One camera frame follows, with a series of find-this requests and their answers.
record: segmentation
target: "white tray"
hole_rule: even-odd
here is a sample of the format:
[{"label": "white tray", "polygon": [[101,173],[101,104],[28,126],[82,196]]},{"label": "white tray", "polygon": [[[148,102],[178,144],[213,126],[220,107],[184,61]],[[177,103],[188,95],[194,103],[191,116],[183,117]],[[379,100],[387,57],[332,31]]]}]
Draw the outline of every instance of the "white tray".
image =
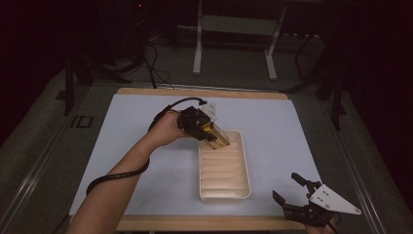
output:
[{"label": "white tray", "polygon": [[200,196],[204,204],[236,204],[251,193],[243,137],[223,131],[231,144],[213,150],[200,142]]}]

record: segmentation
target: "white metal leg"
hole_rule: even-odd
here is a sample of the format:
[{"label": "white metal leg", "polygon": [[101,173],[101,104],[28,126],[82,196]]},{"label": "white metal leg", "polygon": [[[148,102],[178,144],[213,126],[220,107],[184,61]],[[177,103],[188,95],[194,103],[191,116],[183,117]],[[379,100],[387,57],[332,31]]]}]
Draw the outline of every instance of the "white metal leg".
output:
[{"label": "white metal leg", "polygon": [[195,51],[194,68],[192,73],[199,75],[201,73],[201,61],[203,58],[203,1],[198,1],[198,27],[197,27],[197,49]]},{"label": "white metal leg", "polygon": [[276,25],[276,28],[274,29],[273,40],[271,41],[271,45],[268,49],[264,51],[264,56],[267,62],[267,69],[268,69],[268,75],[270,77],[270,80],[277,80],[277,73],[276,73],[276,69],[274,67],[274,61],[273,61],[273,51],[274,51],[274,48],[276,47],[277,39],[279,39],[279,36],[280,36],[280,31],[282,29],[282,21],[285,16],[285,12],[286,12],[286,6],[282,7],[282,12],[280,14],[279,21]]}]

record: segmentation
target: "white board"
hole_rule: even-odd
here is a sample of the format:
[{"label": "white board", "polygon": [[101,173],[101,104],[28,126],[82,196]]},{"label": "white board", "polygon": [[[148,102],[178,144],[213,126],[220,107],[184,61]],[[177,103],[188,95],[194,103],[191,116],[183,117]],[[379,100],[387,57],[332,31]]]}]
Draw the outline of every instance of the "white board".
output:
[{"label": "white board", "polygon": [[[76,214],[95,178],[104,176],[148,130],[167,105],[186,97],[115,95],[110,104],[89,164],[72,204]],[[199,194],[196,139],[183,138],[157,149],[141,176],[125,215],[283,215],[273,200],[273,189],[287,203],[308,204],[307,188],[290,176],[297,173],[320,180],[297,113],[290,100],[203,97],[216,103],[222,130],[237,130],[244,151],[251,194],[238,205],[204,205]],[[175,109],[198,107],[186,101]]]}]

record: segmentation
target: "dark background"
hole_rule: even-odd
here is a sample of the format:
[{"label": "dark background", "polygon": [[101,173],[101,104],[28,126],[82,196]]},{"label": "dark background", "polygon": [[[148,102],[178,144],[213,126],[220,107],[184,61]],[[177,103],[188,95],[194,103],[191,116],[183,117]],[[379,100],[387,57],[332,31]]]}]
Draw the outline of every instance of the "dark background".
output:
[{"label": "dark background", "polygon": [[[274,17],[268,1],[252,7],[228,1],[221,8],[212,0],[205,2],[205,10],[218,15]],[[113,56],[133,56],[126,53],[125,49],[135,46],[125,43],[126,35],[146,37],[146,34],[128,34],[133,3],[121,1],[113,5],[113,1],[103,0],[2,3],[0,144],[50,79],[64,68],[73,46],[99,62],[111,63]],[[196,9],[196,1],[191,0],[151,1],[146,26],[148,31],[163,31],[173,37],[177,24],[196,25]],[[332,27],[337,16],[341,17],[336,10],[306,4],[291,6],[282,31],[299,35],[317,33],[325,40],[331,39],[322,60],[346,62],[345,89],[351,93],[359,115],[412,211],[413,116],[409,100],[413,78],[413,3],[382,0],[367,7],[351,8],[338,21],[338,26]],[[76,43],[68,46],[68,38]]]}]

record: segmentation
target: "plastic tray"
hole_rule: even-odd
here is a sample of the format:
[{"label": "plastic tray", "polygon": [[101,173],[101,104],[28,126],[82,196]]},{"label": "plastic tray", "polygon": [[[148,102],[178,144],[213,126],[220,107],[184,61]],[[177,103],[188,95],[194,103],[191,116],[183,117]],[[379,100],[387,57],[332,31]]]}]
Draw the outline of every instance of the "plastic tray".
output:
[{"label": "plastic tray", "polygon": [[204,204],[237,204],[251,192],[243,138],[223,131],[231,144],[212,149],[200,142],[200,196]]}]

